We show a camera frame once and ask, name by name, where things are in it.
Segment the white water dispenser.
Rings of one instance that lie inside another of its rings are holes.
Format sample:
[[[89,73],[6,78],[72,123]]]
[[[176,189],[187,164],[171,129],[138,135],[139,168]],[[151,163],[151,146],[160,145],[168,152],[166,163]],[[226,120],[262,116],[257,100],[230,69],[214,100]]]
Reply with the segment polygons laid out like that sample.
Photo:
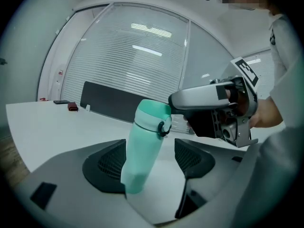
[[[64,64],[60,64],[57,72],[56,72],[56,78],[54,82],[54,98],[55,100],[60,99],[60,88],[62,86],[63,82],[63,75],[64,75]]]

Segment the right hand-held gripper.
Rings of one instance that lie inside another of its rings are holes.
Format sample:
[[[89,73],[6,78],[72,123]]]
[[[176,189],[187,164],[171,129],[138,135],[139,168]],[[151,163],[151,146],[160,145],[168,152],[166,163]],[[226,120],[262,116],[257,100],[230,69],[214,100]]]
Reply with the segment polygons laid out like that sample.
[[[258,107],[259,78],[242,57],[231,60],[221,78],[209,85],[179,90],[168,98],[172,114],[183,114],[198,137],[222,138],[237,148],[258,142],[251,139],[250,118]],[[248,110],[237,115],[227,90],[246,94]]]

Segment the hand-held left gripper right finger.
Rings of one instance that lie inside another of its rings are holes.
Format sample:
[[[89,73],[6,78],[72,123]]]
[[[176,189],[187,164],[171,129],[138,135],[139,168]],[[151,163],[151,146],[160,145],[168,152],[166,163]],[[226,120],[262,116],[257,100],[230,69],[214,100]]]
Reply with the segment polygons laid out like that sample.
[[[232,177],[244,151],[225,149],[186,139],[175,139],[175,160],[185,184],[176,219],[181,219],[211,201]]]

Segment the person's right hand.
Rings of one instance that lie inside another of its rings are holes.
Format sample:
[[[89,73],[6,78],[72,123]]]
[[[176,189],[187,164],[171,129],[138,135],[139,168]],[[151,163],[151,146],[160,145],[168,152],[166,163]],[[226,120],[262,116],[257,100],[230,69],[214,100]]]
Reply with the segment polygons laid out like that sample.
[[[243,116],[248,110],[248,100],[246,94],[234,88],[226,88],[225,90],[229,102],[232,104],[237,104],[235,108],[237,115]]]

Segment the white window blinds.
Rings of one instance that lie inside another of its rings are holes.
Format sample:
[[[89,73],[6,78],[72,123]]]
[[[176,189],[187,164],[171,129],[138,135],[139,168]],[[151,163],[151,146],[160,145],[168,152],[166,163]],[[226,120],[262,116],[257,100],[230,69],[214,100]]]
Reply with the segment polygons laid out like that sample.
[[[167,102],[179,89],[189,21],[136,3],[106,8],[76,46],[60,98],[80,103],[85,82]]]
[[[267,99],[275,84],[274,63],[271,51],[266,50],[244,58],[259,77],[258,98]]]

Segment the dark grey desk divider panel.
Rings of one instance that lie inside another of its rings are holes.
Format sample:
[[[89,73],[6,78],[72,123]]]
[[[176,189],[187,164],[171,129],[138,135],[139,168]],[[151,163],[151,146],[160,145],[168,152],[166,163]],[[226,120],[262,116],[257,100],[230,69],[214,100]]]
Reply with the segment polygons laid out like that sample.
[[[90,106],[92,112],[132,123],[138,104],[146,99],[141,95],[86,81],[80,106]]]

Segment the person's right forearm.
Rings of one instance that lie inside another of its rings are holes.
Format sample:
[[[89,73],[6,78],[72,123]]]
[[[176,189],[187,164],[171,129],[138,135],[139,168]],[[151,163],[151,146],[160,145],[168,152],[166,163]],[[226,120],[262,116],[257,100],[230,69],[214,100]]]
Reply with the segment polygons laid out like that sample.
[[[269,96],[267,99],[259,99],[258,108],[250,118],[250,128],[270,128],[279,125],[283,121],[282,116]]]

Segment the person's white shirt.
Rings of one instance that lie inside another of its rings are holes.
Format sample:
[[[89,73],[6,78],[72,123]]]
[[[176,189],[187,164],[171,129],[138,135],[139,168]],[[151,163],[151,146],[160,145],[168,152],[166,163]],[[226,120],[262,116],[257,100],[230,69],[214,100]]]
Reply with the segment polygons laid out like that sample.
[[[285,129],[261,145],[234,228],[281,228],[294,222],[304,200],[304,47],[284,14],[270,15],[275,84],[270,92]]]

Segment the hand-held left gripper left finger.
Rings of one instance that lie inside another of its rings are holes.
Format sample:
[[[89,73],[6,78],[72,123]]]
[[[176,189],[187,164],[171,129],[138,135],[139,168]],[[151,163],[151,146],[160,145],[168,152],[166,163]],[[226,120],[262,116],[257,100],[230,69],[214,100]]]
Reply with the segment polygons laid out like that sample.
[[[121,139],[58,154],[16,187],[17,198],[46,228],[154,228],[126,200],[125,147]]]

